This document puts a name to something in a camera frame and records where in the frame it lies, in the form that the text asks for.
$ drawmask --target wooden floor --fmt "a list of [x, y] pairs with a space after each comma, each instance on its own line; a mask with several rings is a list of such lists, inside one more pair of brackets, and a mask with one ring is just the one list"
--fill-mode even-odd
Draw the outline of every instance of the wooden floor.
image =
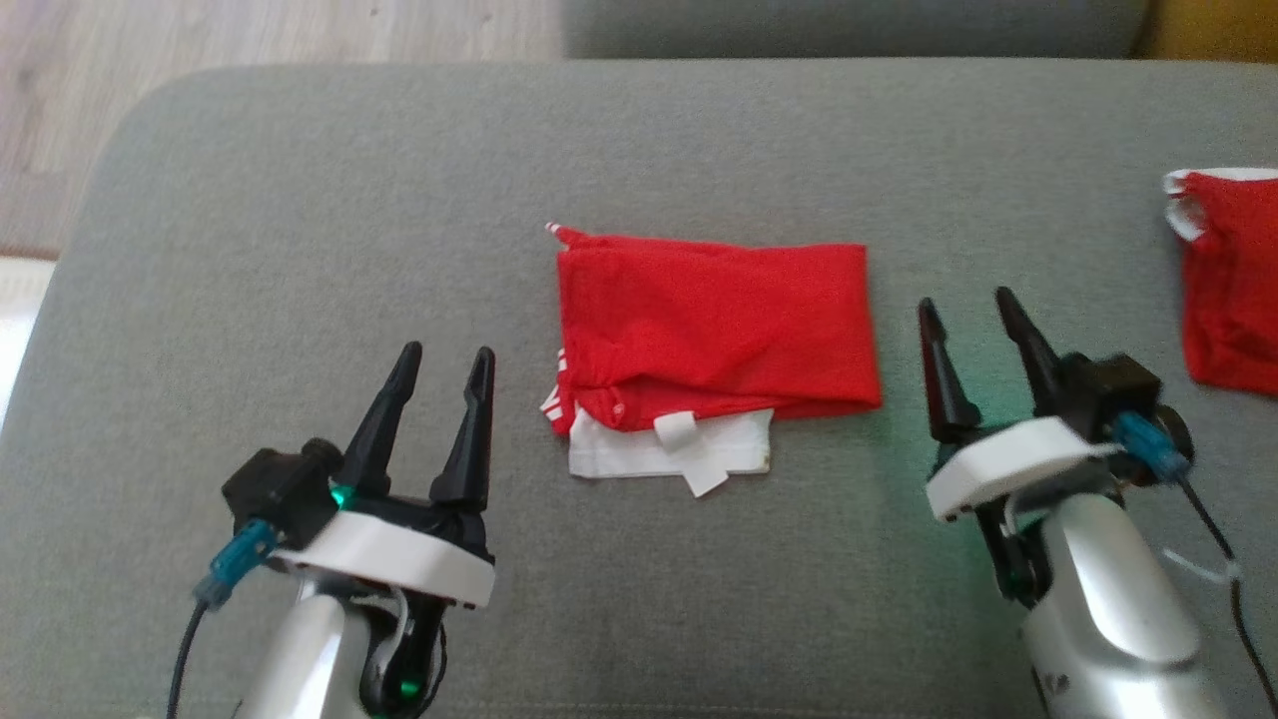
[[[1159, 0], [1146, 51], [1278, 59], [1278, 0], [1204, 1]], [[557, 59], [561, 3], [0, 0], [0, 245], [64, 246], [102, 144], [170, 79], [268, 63]]]

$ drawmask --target gray fabric surface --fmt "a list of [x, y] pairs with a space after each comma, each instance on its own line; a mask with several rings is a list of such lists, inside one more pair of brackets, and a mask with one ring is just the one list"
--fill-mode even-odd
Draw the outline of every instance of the gray fabric surface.
[[1126, 57], [1148, 0], [564, 0], [571, 57]]
[[[1058, 349], [1167, 383], [1278, 662], [1269, 400], [1194, 386], [1158, 180], [1278, 163], [1265, 66], [1036, 60], [581, 63], [199, 74], [127, 119], [54, 276], [0, 437], [0, 714], [158, 715], [219, 487], [259, 447], [345, 443], [408, 338], [392, 464], [424, 492], [474, 349], [498, 356], [492, 605], [452, 613], [436, 716], [1033, 716], [974, 524], [928, 513], [914, 307], [969, 393], [1028, 412], [992, 290]], [[694, 502], [576, 481], [537, 411], [558, 347], [542, 222], [869, 246], [886, 407], [780, 424], [773, 471]], [[1154, 547], [1218, 561], [1182, 498]], [[1169, 570], [1238, 716], [1261, 699], [1219, 587]], [[293, 586], [197, 639], [184, 716], [225, 718]]]

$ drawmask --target red cloth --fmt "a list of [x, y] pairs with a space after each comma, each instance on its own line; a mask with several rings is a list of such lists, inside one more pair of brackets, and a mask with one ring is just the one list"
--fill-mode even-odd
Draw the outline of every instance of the red cloth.
[[746, 249], [556, 227], [566, 363], [558, 397], [603, 425], [882, 405], [859, 244]]
[[1185, 248], [1185, 364], [1205, 384], [1278, 395], [1278, 180], [1191, 172], [1204, 232]]

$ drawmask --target white fabric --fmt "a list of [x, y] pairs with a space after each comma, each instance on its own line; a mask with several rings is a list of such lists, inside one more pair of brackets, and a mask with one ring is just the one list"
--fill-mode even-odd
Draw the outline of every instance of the white fabric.
[[684, 475], [693, 497], [700, 498], [727, 481], [727, 470], [702, 437], [691, 412], [662, 415], [653, 420], [652, 429], [657, 433], [661, 448], [679, 467], [679, 474]]
[[1260, 180], [1278, 179], [1278, 170], [1270, 167], [1209, 167], [1205, 170], [1173, 170], [1163, 175], [1163, 192], [1171, 197], [1167, 201], [1167, 222], [1185, 241], [1194, 241], [1203, 236], [1206, 227], [1203, 226], [1205, 213], [1201, 204], [1192, 197], [1183, 197], [1185, 178], [1190, 172], [1212, 175], [1231, 180]]
[[[771, 467], [772, 410], [697, 423], [699, 442], [730, 475], [763, 475]], [[684, 475], [656, 430], [619, 433], [576, 407], [569, 430], [567, 470], [578, 478], [659, 478]]]

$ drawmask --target yellow object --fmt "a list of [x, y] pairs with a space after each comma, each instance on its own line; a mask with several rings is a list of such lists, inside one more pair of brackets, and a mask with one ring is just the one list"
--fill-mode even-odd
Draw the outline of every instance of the yellow object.
[[1155, 0], [1137, 55], [1278, 63], [1278, 0]]

